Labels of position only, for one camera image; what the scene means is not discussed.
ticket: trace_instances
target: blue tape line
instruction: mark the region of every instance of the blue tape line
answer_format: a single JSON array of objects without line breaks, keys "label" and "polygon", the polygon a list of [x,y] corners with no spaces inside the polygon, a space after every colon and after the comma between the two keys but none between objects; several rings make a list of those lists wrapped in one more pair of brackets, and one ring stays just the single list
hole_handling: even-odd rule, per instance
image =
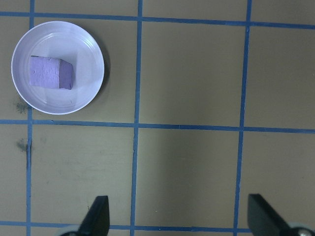
[{"label": "blue tape line", "polygon": [[[34,27],[34,9],[35,0],[30,0],[30,24],[29,28]],[[27,167],[26,167],[26,236],[31,236],[31,191],[32,191],[32,107],[28,105],[28,149],[27,149]]]},{"label": "blue tape line", "polygon": [[13,11],[0,11],[0,16],[20,16],[29,17],[29,12],[13,12]]},{"label": "blue tape line", "polygon": [[30,0],[30,29],[34,27],[35,0]]},{"label": "blue tape line", "polygon": [[241,189],[241,173],[242,173],[242,154],[243,154],[243,139],[244,132],[239,132],[238,138],[238,153],[237,153],[237,170],[236,170],[236,187],[235,187],[235,202],[234,202],[234,222],[233,228],[238,227],[238,212],[239,212],[239,202],[240,202],[240,189]]},{"label": "blue tape line", "polygon": [[129,127],[133,128],[134,123],[115,123],[115,122],[98,122],[98,121],[73,121],[73,120],[33,120],[33,124],[47,125],[82,125],[82,126],[106,126],[106,127]]},{"label": "blue tape line", "polygon": [[[138,18],[142,17],[142,0],[138,0]],[[138,158],[138,134],[139,134],[139,110],[140,110],[140,76],[141,76],[141,39],[142,22],[137,22],[137,58],[136,58],[136,88],[134,106],[134,138],[132,157],[131,179],[131,208],[130,208],[130,236],[134,236],[135,212],[136,212],[136,187],[137,187],[137,158]]]},{"label": "blue tape line", "polygon": [[0,119],[0,124],[28,124],[25,119]]},{"label": "blue tape line", "polygon": [[116,20],[116,21],[137,21],[137,16],[111,16],[111,15],[91,15],[91,14],[69,14],[69,13],[34,13],[35,17],[48,18],[72,18],[72,19],[94,19],[94,20]]},{"label": "blue tape line", "polygon": [[[30,13],[29,12],[0,11],[0,16],[29,17]],[[184,23],[184,24],[205,24],[205,25],[226,25],[226,26],[257,26],[257,27],[315,30],[315,25],[287,24],[287,23],[273,23],[273,22],[222,21],[222,20],[181,19],[181,18],[162,18],[162,17],[137,17],[137,16],[111,16],[111,15],[67,14],[67,13],[43,13],[43,12],[34,12],[33,16],[34,17],[47,17],[47,18],[99,19],[99,20],[143,21],[143,22],[171,22],[171,23]]]},{"label": "blue tape line", "polygon": [[206,228],[206,227],[159,227],[159,226],[135,226],[142,231],[178,231],[178,232],[233,232],[231,228]]},{"label": "blue tape line", "polygon": [[[248,23],[251,20],[251,12],[252,12],[252,0],[248,0],[247,1],[247,13],[246,13],[246,21]],[[239,141],[238,141],[235,202],[234,202],[233,228],[235,230],[238,227],[238,214],[239,214],[240,189],[241,189],[243,139],[244,139],[243,130],[244,130],[244,122],[245,122],[245,102],[246,102],[246,84],[247,84],[249,44],[250,44],[250,26],[247,25],[246,31],[245,31],[245,42],[244,42],[242,95],[241,95],[241,109],[240,109],[240,132],[239,132]]]},{"label": "blue tape line", "polygon": [[[27,124],[27,120],[0,119],[0,124]],[[134,123],[115,123],[98,121],[73,121],[73,120],[40,120],[32,122],[38,125],[81,125],[81,126],[104,126],[134,128]],[[140,123],[138,128],[150,129],[192,129],[192,130],[220,130],[220,131],[240,131],[236,126],[215,126],[215,125],[186,125],[186,124],[147,124]],[[294,129],[294,128],[272,128],[272,127],[244,127],[244,131],[251,132],[271,132],[271,133],[305,133],[314,134],[315,129]]]},{"label": "blue tape line", "polygon": [[204,25],[224,25],[224,26],[245,26],[245,21],[220,21],[220,20],[199,20],[182,18],[163,18],[163,17],[142,17],[145,22],[169,22],[184,24],[204,24]]},{"label": "blue tape line", "polygon": [[[26,222],[20,221],[0,221],[0,225],[6,226],[26,226]],[[31,227],[43,227],[43,228],[63,228],[74,224],[63,224],[63,223],[40,223],[40,222],[31,222]],[[111,225],[109,227],[111,230],[130,230],[129,225]],[[139,231],[186,231],[186,232],[217,232],[217,233],[250,233],[250,229],[236,229],[233,228],[208,228],[208,227],[169,227],[169,226],[134,226],[135,230]]]},{"label": "blue tape line", "polygon": [[0,225],[7,225],[7,226],[26,226],[26,222],[21,222],[21,221],[0,221]]},{"label": "blue tape line", "polygon": [[286,24],[286,23],[251,22],[250,26],[315,30],[315,25]]},{"label": "blue tape line", "polygon": [[239,128],[239,127],[233,127],[233,126],[214,126],[214,125],[179,125],[179,129],[240,131],[240,128]]},{"label": "blue tape line", "polygon": [[32,108],[28,106],[28,148],[26,167],[26,235],[31,236],[31,162],[32,162]]},{"label": "blue tape line", "polygon": [[291,128],[268,128],[268,127],[244,127],[244,131],[270,132],[270,133],[315,134],[315,129],[291,129]]}]

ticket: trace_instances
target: white plate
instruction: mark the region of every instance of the white plate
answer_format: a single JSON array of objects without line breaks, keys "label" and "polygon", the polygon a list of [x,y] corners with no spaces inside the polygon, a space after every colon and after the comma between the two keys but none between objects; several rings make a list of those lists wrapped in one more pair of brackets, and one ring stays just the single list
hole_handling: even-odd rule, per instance
[{"label": "white plate", "polygon": [[[29,84],[30,56],[59,58],[73,65],[72,89],[51,89]],[[11,73],[21,97],[35,109],[54,115],[69,114],[88,105],[104,78],[104,59],[93,39],[81,27],[51,21],[29,30],[13,52]]]}]

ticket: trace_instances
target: purple sponge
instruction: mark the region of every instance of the purple sponge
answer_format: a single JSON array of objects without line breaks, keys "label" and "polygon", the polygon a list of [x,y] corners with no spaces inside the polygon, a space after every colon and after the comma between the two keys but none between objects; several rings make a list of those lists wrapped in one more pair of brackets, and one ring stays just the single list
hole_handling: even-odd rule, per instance
[{"label": "purple sponge", "polygon": [[62,59],[31,56],[30,85],[71,89],[72,70],[72,64]]}]

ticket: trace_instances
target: foam block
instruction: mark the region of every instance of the foam block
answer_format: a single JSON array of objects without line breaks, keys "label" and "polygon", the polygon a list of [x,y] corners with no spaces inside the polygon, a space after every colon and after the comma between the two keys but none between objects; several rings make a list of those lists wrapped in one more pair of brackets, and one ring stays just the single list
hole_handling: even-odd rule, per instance
[{"label": "foam block", "polygon": [[30,85],[71,89],[72,71],[72,64],[62,59],[31,56]]}]

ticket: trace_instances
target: plate rim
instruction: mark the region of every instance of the plate rim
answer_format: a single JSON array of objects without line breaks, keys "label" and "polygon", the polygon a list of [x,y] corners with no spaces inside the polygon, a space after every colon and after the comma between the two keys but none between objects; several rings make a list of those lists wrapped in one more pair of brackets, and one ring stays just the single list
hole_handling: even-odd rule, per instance
[{"label": "plate rim", "polygon": [[[101,64],[101,65],[102,65],[102,68],[101,68],[101,70],[102,70],[102,78],[101,78],[101,83],[100,83],[100,85],[99,85],[99,88],[98,88],[97,90],[95,90],[95,94],[94,94],[94,95],[92,96],[92,98],[91,98],[90,100],[88,100],[83,106],[81,106],[81,107],[79,107],[79,108],[77,108],[77,109],[75,109],[75,110],[72,110],[72,111],[69,111],[69,112],[62,112],[62,113],[53,113],[53,112],[44,111],[44,110],[42,110],[42,109],[40,109],[40,108],[35,107],[35,106],[32,105],[30,102],[28,102],[28,101],[23,97],[23,95],[21,94],[21,92],[19,91],[19,89],[18,89],[18,87],[17,87],[17,85],[16,85],[16,83],[15,83],[15,78],[14,78],[14,76],[13,76],[13,61],[14,61],[14,59],[15,59],[15,54],[16,54],[16,51],[18,50],[18,48],[19,48],[21,42],[24,40],[24,38],[27,37],[28,34],[30,34],[34,29],[36,29],[36,28],[38,28],[38,27],[42,27],[42,26],[47,25],[47,24],[56,24],[56,23],[58,23],[58,24],[72,25],[72,26],[75,26],[75,27],[79,28],[80,30],[83,30],[85,33],[87,33],[87,34],[93,39],[93,41],[95,42],[95,44],[97,45],[97,50],[99,51],[100,56],[101,56],[101,59],[102,59],[102,64]],[[81,110],[82,108],[86,107],[90,102],[93,101],[93,99],[94,99],[94,98],[96,97],[96,95],[99,93],[100,88],[101,88],[101,86],[102,86],[102,84],[103,84],[103,82],[104,82],[104,76],[105,76],[104,57],[103,57],[102,50],[100,49],[99,44],[97,43],[97,41],[96,41],[96,40],[94,39],[94,37],[93,37],[89,32],[87,32],[84,28],[82,28],[82,27],[80,27],[80,26],[78,26],[78,25],[76,25],[76,24],[74,24],[74,23],[67,22],[67,21],[48,21],[48,22],[41,23],[41,24],[39,24],[39,25],[37,25],[37,26],[34,26],[33,28],[31,28],[30,30],[28,30],[28,31],[20,38],[20,40],[19,40],[18,43],[16,44],[16,46],[15,46],[15,48],[14,48],[14,51],[13,51],[13,54],[12,54],[12,59],[11,59],[11,76],[12,76],[12,80],[13,80],[14,86],[15,86],[15,88],[16,88],[18,94],[19,94],[19,95],[23,98],[23,100],[24,100],[25,102],[27,102],[32,108],[34,108],[34,109],[36,109],[36,110],[38,110],[38,111],[40,111],[40,112],[43,112],[43,113],[46,113],[46,114],[50,114],[50,115],[67,115],[67,114],[71,114],[71,113],[74,113],[74,112],[76,112],[76,111],[79,111],[79,110]]]}]

